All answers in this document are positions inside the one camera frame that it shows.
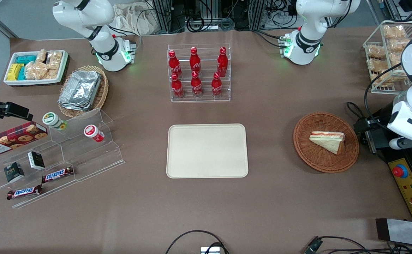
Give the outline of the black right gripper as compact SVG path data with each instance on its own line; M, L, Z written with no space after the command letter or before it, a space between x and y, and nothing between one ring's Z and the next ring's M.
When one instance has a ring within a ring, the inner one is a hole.
M4 117L16 117L31 122L33 114L29 109L12 102L0 102L0 119Z

